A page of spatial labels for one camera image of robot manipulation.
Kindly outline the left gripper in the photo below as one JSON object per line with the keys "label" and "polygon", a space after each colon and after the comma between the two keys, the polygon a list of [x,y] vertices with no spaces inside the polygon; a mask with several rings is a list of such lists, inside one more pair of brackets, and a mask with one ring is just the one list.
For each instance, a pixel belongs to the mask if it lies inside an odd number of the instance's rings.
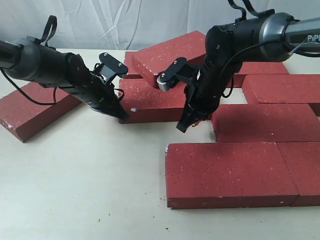
{"label": "left gripper", "polygon": [[89,78],[79,86],[75,86],[74,96],[96,112],[111,115],[120,120],[130,118],[114,92],[114,85],[105,84],[103,78],[96,74],[90,73]]}

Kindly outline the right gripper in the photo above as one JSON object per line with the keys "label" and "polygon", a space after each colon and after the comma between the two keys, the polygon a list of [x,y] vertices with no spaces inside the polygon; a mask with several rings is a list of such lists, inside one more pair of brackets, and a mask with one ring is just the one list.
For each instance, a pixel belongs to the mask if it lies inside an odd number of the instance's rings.
{"label": "right gripper", "polygon": [[185,133],[190,126],[206,119],[218,108],[225,90],[222,69],[211,62],[204,62],[199,67],[198,73],[185,89],[184,110],[176,125],[180,132]]}

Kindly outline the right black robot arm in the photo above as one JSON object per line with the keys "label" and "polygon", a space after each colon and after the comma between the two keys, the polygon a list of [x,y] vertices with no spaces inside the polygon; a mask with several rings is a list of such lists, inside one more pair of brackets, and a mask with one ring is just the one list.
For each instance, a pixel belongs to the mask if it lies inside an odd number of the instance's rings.
{"label": "right black robot arm", "polygon": [[215,112],[227,86],[234,86],[234,75],[245,62],[283,62],[293,54],[318,58],[320,42],[319,18],[297,20],[287,13],[252,18],[225,25],[215,25],[205,37],[202,65],[181,64],[180,78],[186,82],[185,104],[176,127],[185,132]]}

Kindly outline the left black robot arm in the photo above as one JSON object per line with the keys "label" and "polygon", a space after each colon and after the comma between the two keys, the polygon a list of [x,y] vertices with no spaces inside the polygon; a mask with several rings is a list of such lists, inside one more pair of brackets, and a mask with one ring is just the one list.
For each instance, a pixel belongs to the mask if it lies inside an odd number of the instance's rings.
{"label": "left black robot arm", "polygon": [[121,105],[123,97],[115,93],[113,80],[123,78],[128,67],[107,52],[98,57],[99,62],[89,70],[79,54],[59,52],[41,45],[37,38],[0,43],[0,70],[7,80],[59,88],[96,112],[126,121],[129,114]]}

